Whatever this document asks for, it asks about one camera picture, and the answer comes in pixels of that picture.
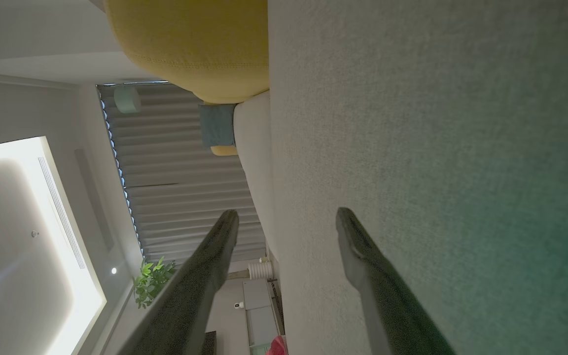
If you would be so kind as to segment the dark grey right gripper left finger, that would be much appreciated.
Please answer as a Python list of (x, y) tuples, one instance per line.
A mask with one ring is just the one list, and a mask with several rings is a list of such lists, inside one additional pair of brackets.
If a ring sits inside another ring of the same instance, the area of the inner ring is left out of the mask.
[(215, 294), (228, 277), (239, 215), (224, 211), (153, 302), (119, 355), (198, 355)]

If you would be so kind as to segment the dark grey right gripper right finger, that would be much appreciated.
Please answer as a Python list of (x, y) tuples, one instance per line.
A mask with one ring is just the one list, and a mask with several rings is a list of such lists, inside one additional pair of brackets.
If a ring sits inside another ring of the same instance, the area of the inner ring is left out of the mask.
[(345, 275), (360, 294), (375, 355), (453, 355), (455, 351), (351, 209), (336, 229)]

